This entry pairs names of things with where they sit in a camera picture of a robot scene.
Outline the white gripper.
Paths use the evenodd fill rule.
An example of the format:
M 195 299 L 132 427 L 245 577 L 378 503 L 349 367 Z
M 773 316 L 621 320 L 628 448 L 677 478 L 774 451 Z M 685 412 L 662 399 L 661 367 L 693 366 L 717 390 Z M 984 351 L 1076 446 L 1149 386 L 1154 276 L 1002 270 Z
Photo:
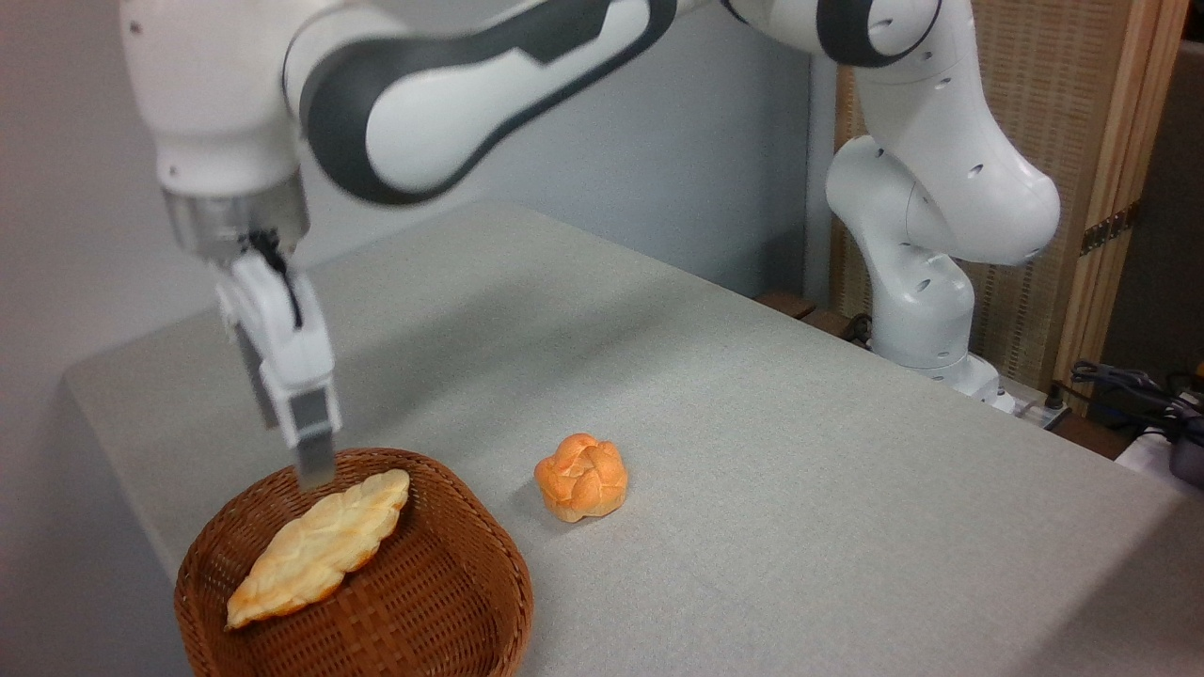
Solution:
M 244 254 L 216 267 L 216 292 L 234 326 L 262 424 L 279 429 L 295 454 L 299 489 L 327 485 L 336 475 L 334 437 L 342 413 L 334 351 L 309 276 L 294 270 L 283 275 L 261 254 Z

